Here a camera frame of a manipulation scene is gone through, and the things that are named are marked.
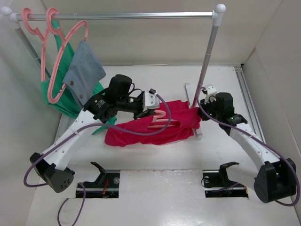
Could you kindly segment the red t shirt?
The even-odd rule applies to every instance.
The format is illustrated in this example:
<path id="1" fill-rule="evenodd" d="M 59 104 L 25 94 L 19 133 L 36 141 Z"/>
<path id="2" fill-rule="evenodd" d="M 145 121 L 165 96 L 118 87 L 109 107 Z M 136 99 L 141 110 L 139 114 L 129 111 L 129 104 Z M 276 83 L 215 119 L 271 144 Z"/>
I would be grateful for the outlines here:
<path id="1" fill-rule="evenodd" d="M 200 128 L 201 118 L 198 115 L 198 108 L 189 107 L 189 103 L 181 100 L 169 101 L 156 110 L 166 112 L 166 118 L 180 122 L 179 127 L 165 127 L 162 129 L 148 129 L 153 116 L 143 117 L 138 120 L 118 124 L 117 127 L 135 132 L 127 133 L 118 129 L 108 129 L 105 136 L 105 144 L 115 147 L 125 147 L 137 143 L 164 145 L 179 140 L 185 140 L 194 135 L 193 130 Z"/>

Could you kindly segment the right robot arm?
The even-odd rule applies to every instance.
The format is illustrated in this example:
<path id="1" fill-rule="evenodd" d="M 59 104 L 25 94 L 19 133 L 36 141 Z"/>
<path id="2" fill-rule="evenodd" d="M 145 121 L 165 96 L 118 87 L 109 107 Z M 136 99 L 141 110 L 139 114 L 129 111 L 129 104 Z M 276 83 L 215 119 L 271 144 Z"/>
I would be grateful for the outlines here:
<path id="1" fill-rule="evenodd" d="M 201 120 L 218 123 L 241 146 L 257 169 L 256 172 L 243 169 L 235 161 L 224 163 L 213 178 L 203 176 L 203 180 L 209 181 L 207 187 L 223 186 L 228 189 L 240 184 L 253 189 L 263 203 L 295 206 L 300 200 L 301 186 L 294 161 L 259 139 L 245 117 L 235 113 L 230 93 L 208 88 L 202 88 L 202 92 L 205 98 L 198 101 Z"/>

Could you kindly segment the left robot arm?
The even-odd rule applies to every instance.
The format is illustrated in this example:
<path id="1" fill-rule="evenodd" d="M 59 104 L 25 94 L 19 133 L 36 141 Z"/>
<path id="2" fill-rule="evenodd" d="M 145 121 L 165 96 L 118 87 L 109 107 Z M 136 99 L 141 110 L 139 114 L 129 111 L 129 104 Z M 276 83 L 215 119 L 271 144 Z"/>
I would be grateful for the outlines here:
<path id="1" fill-rule="evenodd" d="M 137 97 L 132 79 L 117 74 L 104 90 L 94 94 L 83 106 L 73 124 L 63 136 L 43 153 L 30 157 L 33 169 L 56 193 L 63 192 L 73 181 L 74 171 L 68 163 L 79 145 L 100 127 L 107 127 L 109 120 L 119 111 L 132 113 L 134 119 L 150 116 L 159 107 L 155 90 L 141 91 Z"/>

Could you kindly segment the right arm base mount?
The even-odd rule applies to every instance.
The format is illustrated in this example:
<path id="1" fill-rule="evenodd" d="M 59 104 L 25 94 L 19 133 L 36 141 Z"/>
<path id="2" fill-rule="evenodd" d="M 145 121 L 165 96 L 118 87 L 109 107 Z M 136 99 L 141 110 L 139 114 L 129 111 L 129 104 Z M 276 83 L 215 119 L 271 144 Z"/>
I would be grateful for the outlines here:
<path id="1" fill-rule="evenodd" d="M 203 170 L 201 185 L 205 188 L 206 198 L 249 198 L 247 188 L 238 182 L 229 180 L 226 169 L 239 165 L 238 162 L 228 162 L 219 169 Z"/>

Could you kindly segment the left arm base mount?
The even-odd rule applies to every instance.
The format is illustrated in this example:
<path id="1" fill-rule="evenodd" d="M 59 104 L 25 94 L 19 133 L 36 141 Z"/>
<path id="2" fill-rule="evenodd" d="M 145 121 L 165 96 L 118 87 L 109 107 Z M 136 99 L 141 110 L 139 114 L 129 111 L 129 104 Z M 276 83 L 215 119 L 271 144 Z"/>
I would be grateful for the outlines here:
<path id="1" fill-rule="evenodd" d="M 76 198 L 113 199 L 119 197 L 120 170 L 106 170 L 97 162 L 91 162 L 99 174 L 94 181 L 82 182 L 84 188 L 77 184 Z"/>

